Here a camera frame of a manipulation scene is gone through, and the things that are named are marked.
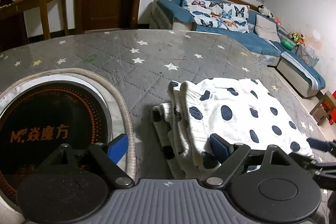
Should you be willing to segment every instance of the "orange butterfly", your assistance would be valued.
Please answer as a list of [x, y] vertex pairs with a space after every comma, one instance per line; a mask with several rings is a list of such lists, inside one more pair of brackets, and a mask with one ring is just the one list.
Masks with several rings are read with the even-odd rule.
[[221, 14], [220, 13], [216, 14], [214, 12], [211, 12], [211, 17], [221, 18]]
[[226, 23], [229, 27], [236, 27], [238, 28], [237, 24], [231, 21], [224, 20], [224, 23]]

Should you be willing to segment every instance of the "wooden desk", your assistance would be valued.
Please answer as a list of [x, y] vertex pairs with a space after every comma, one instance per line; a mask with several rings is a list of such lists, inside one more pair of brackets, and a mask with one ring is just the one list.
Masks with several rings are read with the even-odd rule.
[[[0, 8], [0, 20], [7, 19], [24, 11], [39, 7], [44, 40], [50, 39], [47, 4], [51, 1], [53, 0], [17, 0], [12, 4]], [[64, 32], [65, 35], [68, 35], [66, 0], [61, 0], [61, 2]]]

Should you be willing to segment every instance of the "wooden table leg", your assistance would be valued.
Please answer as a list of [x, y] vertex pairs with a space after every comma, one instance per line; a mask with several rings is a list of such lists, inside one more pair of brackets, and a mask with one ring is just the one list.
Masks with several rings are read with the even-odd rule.
[[61, 0], [62, 2], [62, 15], [63, 15], [63, 27], [65, 35], [69, 35], [68, 31], [68, 19], [67, 19], [67, 3], [66, 0]]
[[46, 0], [40, 0], [40, 16], [43, 29], [43, 38], [44, 40], [50, 39], [48, 8]]

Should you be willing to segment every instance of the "tile floor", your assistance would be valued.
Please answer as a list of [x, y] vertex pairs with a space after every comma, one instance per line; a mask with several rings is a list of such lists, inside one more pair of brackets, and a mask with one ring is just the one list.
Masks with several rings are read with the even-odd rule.
[[[273, 72], [280, 78], [280, 80], [289, 88], [289, 90], [295, 95], [295, 97], [301, 102], [301, 104], [304, 106], [304, 108], [309, 113], [314, 106], [319, 102], [317, 97], [310, 97], [308, 99], [302, 99], [298, 93], [291, 87], [291, 85], [287, 82], [285, 78], [283, 78], [280, 73], [278, 73], [274, 68], [271, 68]], [[329, 124], [329, 121], [326, 119], [321, 125], [320, 129], [322, 131], [322, 134], [328, 141], [332, 141], [336, 139], [336, 123], [332, 126]]]

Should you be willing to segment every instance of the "folded clothing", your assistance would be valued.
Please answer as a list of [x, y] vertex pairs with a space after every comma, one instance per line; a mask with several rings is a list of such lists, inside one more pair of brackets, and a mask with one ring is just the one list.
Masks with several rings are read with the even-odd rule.
[[172, 102], [154, 107], [153, 121], [176, 179], [202, 179], [220, 166], [209, 143], [213, 133], [251, 149], [275, 144], [287, 154], [312, 156], [304, 135], [259, 80], [172, 81], [168, 94]]

